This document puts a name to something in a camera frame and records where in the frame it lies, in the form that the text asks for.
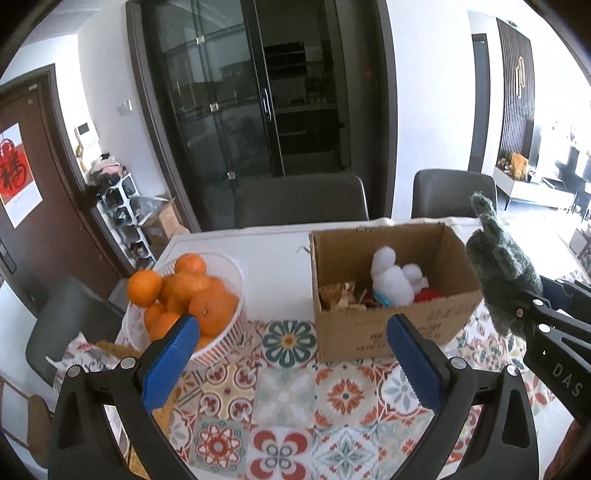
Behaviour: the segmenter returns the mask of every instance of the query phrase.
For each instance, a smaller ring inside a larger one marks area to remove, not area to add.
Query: gray chair
[[[492,177],[473,171],[421,170],[414,176],[411,218],[475,218],[470,202],[474,192],[482,192],[496,209],[496,185]]]
[[[237,228],[367,220],[363,183],[352,173],[253,180],[236,190]]]
[[[66,277],[50,292],[37,317],[25,351],[27,362],[46,383],[53,385],[56,369],[45,357],[60,361],[79,332],[90,343],[114,342],[124,314],[83,283]]]

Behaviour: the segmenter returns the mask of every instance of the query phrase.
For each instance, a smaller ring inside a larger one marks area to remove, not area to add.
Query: door handle
[[[8,253],[8,251],[6,250],[6,247],[4,246],[2,241],[0,241],[0,258],[2,258],[2,261],[6,265],[6,268],[8,269],[10,274],[14,275],[14,272],[17,271],[17,265]]]
[[[265,113],[265,118],[268,122],[272,120],[271,116],[271,102],[269,101],[269,92],[266,88],[261,89],[262,110]]]

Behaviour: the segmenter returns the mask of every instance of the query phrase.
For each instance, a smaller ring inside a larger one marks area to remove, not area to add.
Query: glass cabinet door
[[[247,27],[241,0],[166,0],[154,14],[183,183],[206,229],[233,228],[238,182],[282,174],[277,127],[261,99],[267,74],[253,60],[256,17]]]

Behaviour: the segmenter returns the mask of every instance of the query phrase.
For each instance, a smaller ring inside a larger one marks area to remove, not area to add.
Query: ceiling
[[[105,0],[62,0],[27,37],[23,45],[78,32]]]

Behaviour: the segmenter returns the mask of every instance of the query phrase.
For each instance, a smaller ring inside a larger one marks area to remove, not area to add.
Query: white plush toy
[[[408,264],[400,268],[395,262],[396,252],[390,247],[382,247],[374,253],[371,266],[374,291],[391,307],[405,307],[413,303],[414,296],[429,284],[418,265]]]
[[[421,267],[419,267],[415,263],[409,263],[404,265],[402,268],[402,273],[410,282],[413,287],[413,292],[416,295],[424,288],[429,288],[429,282],[427,277],[423,277],[423,272],[421,271]]]

